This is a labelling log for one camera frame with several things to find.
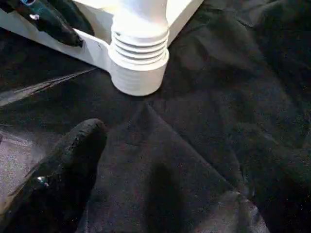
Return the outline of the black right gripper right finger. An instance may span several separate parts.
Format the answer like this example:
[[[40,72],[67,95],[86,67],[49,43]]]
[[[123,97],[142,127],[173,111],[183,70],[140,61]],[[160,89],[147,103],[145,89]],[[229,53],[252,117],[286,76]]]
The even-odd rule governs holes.
[[[252,127],[232,129],[232,149],[256,205],[272,233],[311,231],[311,150],[290,149]]]

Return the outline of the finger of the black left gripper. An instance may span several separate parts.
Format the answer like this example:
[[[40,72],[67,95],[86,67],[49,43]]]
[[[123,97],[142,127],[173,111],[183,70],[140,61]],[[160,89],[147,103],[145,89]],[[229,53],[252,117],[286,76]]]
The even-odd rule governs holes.
[[[91,36],[95,35],[90,22],[72,0],[48,0],[48,2],[61,13],[71,27]]]
[[[61,13],[46,0],[2,0],[0,8],[6,13],[16,12],[58,42],[82,47],[83,40]]]

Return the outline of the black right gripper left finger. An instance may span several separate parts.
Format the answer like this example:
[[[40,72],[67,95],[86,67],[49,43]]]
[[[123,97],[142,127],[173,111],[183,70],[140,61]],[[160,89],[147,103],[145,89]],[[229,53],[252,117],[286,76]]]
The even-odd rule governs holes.
[[[76,232],[106,142],[106,126],[97,118],[72,128],[8,195],[0,209],[1,232]]]

